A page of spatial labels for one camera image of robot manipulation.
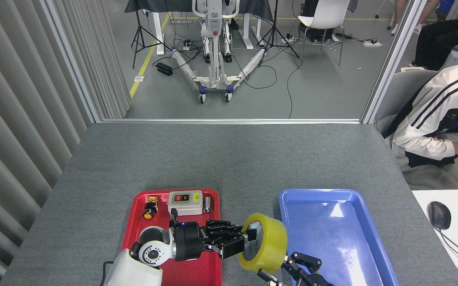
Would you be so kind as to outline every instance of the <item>red tray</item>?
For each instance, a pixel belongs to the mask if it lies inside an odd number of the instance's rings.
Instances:
[[[204,226],[207,219],[220,219],[217,192],[211,189],[191,190],[201,190],[203,197],[211,197],[213,210],[200,215],[179,216],[179,221],[197,221],[199,226]],[[134,198],[121,250],[131,248],[134,242],[139,241],[140,232],[148,226],[160,226],[164,230],[169,228],[167,201],[173,191],[185,190],[144,191]],[[147,197],[158,197],[158,212],[153,219],[142,217]],[[160,268],[163,269],[162,286],[222,286],[222,259],[216,252],[203,252],[199,259],[190,261],[169,259]]]

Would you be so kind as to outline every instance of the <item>black tablecloth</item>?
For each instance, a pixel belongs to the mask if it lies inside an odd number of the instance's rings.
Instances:
[[[152,12],[192,12],[192,0],[129,0],[125,13],[141,9]],[[268,0],[240,0],[240,14],[247,13],[273,22]]]

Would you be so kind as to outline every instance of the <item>white chair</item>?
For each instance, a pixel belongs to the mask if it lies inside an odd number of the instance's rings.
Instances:
[[[407,70],[393,75],[374,119],[374,127],[380,134],[387,131],[415,92],[437,73],[431,70]]]
[[[340,44],[340,56],[338,58],[338,66],[340,66],[340,62],[342,60],[342,46],[344,44],[344,27],[342,27],[342,22],[344,22],[345,12],[348,5],[349,0],[319,0],[313,17],[298,16],[300,22],[306,27],[305,35],[303,36],[303,46],[301,47],[300,59],[303,54],[303,48],[305,47],[305,38],[307,37],[308,29],[314,28],[325,30],[323,42],[320,47],[322,49],[326,36],[326,29],[341,27],[342,43]]]

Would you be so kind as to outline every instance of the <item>black pants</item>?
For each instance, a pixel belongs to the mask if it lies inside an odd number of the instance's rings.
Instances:
[[[458,45],[458,19],[447,20],[422,28],[416,44],[415,64],[429,70],[439,70],[452,47]]]

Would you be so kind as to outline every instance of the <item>patient lift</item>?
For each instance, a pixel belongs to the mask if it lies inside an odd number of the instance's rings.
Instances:
[[[239,9],[240,0],[192,0],[192,11],[201,18],[202,45],[206,62],[210,64],[207,77],[197,76],[197,71],[192,71],[176,47],[171,47],[171,56],[199,90],[200,103],[206,101],[206,89],[225,89],[225,101],[231,101],[233,90],[256,68],[264,55],[265,48],[259,50],[237,76],[225,74],[224,61],[232,62],[229,22]],[[223,53],[220,36],[223,36]]]

